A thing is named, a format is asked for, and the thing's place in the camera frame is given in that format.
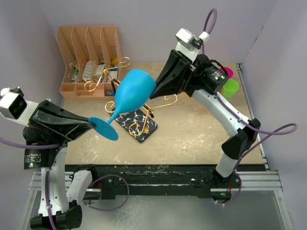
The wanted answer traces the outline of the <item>green plastic wine glass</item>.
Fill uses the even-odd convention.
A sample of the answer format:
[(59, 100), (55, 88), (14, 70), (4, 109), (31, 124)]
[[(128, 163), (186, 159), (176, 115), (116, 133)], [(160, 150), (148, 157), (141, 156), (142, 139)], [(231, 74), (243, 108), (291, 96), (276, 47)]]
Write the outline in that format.
[(231, 98), (235, 95), (238, 89), (239, 83), (234, 79), (229, 79), (220, 90), (220, 93), (224, 98)]

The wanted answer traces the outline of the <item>pink plastic wine glass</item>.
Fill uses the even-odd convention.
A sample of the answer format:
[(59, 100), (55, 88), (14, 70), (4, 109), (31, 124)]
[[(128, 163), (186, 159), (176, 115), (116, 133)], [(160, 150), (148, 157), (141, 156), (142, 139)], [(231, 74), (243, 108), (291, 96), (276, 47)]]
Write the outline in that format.
[(223, 67), (223, 68), (220, 68), (220, 71), (227, 74), (229, 79), (231, 79), (234, 75), (234, 72), (231, 68), (229, 67)]

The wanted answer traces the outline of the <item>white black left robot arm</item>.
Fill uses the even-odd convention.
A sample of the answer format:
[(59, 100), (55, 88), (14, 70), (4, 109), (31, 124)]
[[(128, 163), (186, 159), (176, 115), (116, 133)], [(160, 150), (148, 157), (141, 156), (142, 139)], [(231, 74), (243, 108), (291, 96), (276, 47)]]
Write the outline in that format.
[(81, 226), (81, 203), (87, 188), (97, 186), (93, 165), (76, 170), (65, 185), (64, 149), (95, 125), (48, 100), (28, 101), (23, 136), (30, 146), (24, 152), (24, 168), (40, 169), (41, 198), (38, 214), (30, 219), (33, 230), (71, 230)]

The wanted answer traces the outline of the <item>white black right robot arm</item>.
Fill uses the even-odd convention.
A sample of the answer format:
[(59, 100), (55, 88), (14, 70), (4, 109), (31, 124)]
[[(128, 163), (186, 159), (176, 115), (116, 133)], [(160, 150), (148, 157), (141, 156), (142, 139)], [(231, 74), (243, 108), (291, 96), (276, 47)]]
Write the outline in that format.
[(229, 139), (222, 144), (223, 155), (213, 176), (217, 187), (230, 183), (230, 176), (235, 172), (240, 158), (255, 142), (260, 128), (258, 119), (249, 119), (221, 95), (228, 79), (226, 69), (218, 61), (204, 54), (198, 54), (191, 61), (173, 49), (150, 96), (154, 99), (185, 92), (205, 106), (225, 129)]

